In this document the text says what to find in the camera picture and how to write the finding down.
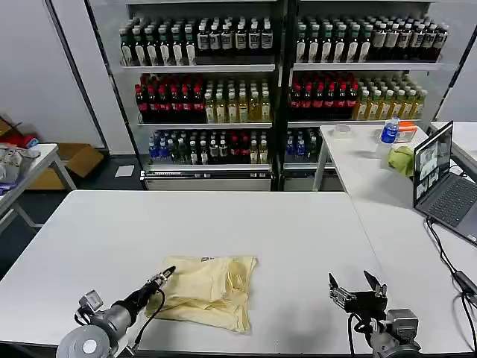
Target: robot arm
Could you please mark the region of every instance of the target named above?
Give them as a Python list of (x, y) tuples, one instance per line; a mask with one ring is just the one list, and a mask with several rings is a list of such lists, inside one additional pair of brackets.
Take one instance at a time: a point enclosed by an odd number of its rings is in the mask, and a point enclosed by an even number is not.
[[(105, 311), (99, 310), (103, 301), (96, 291), (93, 290), (85, 294), (80, 299), (80, 308), (75, 313), (75, 321), (82, 327), (76, 328), (62, 339), (56, 357), (114, 357), (119, 349), (119, 340), (136, 322), (139, 312), (148, 304), (149, 299), (157, 292), (162, 292), (160, 287), (167, 282), (174, 270), (175, 266), (172, 266), (153, 276), (143, 287), (131, 293), (124, 300), (115, 302), (111, 308)], [(136, 342), (133, 348), (127, 347), (127, 349), (134, 354), (138, 345), (139, 342)]]
[(375, 358), (419, 356), (420, 346), (414, 341), (418, 324), (416, 315), (409, 309), (388, 310), (386, 313), (387, 286), (381, 285), (366, 271), (364, 276), (372, 291), (348, 292), (329, 274), (330, 298), (351, 317), (358, 319), (355, 331), (364, 334)]

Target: white wall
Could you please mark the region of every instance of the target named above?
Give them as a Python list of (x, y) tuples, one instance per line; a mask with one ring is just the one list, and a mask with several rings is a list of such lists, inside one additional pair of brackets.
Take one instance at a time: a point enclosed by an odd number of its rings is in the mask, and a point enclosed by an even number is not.
[(84, 2), (52, 0), (52, 3), (110, 153), (134, 154)]
[(104, 147), (40, 0), (0, 2), (0, 113), (46, 142)]

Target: cardboard box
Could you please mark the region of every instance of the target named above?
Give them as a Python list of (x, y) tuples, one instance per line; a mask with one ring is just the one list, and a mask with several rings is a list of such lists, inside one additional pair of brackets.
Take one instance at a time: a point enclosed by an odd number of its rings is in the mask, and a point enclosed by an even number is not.
[[(58, 143), (58, 155), (69, 172), (81, 178), (86, 177), (104, 158), (89, 144)], [(65, 186), (52, 169), (46, 169), (29, 187), (28, 190), (62, 190)]]

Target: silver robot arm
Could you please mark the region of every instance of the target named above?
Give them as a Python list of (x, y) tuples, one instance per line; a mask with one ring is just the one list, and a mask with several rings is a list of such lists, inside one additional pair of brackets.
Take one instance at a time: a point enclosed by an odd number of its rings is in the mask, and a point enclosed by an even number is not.
[[(119, 340), (125, 336), (126, 331), (137, 319), (139, 312), (148, 304), (149, 299), (160, 292), (164, 300), (164, 293), (160, 289), (171, 274), (175, 266), (153, 276), (146, 284), (134, 291), (122, 301), (115, 302), (105, 311), (99, 309), (103, 301), (96, 291), (85, 294), (80, 299), (80, 308), (75, 313), (75, 321), (81, 325), (68, 333), (62, 339), (57, 349), (57, 358), (110, 358), (118, 353)], [(126, 347), (134, 355), (139, 346), (147, 324), (160, 311), (159, 309), (149, 318), (136, 338), (135, 345)]]

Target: green cloth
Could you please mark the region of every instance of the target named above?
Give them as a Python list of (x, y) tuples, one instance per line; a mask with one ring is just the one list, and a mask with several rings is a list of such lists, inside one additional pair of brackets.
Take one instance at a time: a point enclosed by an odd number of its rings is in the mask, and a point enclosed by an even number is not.
[(409, 147), (392, 148), (389, 152), (388, 163), (391, 168), (395, 168), (406, 177), (410, 178), (414, 175), (414, 152)]

